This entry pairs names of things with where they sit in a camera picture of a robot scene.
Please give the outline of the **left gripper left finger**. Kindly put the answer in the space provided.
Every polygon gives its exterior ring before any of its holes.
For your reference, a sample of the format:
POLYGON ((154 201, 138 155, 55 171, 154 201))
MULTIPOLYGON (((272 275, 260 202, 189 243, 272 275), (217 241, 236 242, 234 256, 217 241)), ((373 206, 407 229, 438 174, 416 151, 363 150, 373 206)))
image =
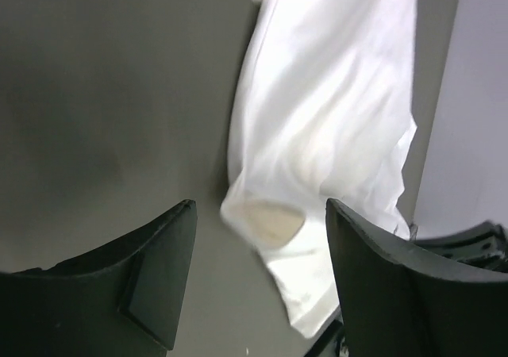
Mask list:
POLYGON ((2 273, 2 355, 166 355, 175 346, 196 228, 197 207, 187 199, 47 270, 2 273))

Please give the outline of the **white t-shirt red print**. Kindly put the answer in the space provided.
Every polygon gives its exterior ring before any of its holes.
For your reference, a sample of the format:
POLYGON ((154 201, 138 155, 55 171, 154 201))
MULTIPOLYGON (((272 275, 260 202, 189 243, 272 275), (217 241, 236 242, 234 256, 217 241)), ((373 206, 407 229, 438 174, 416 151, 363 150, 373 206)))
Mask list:
POLYGON ((221 217, 259 254, 290 326, 309 339, 339 306, 326 202, 410 236, 397 204, 417 129, 418 0, 253 1, 221 217))

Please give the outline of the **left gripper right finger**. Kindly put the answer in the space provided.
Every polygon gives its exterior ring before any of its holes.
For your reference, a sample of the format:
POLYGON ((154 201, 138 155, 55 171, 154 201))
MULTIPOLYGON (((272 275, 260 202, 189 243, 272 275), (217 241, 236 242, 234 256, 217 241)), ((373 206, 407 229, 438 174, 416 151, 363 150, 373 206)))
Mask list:
POLYGON ((326 231, 350 355, 506 355, 501 225, 404 240, 331 199, 326 231))

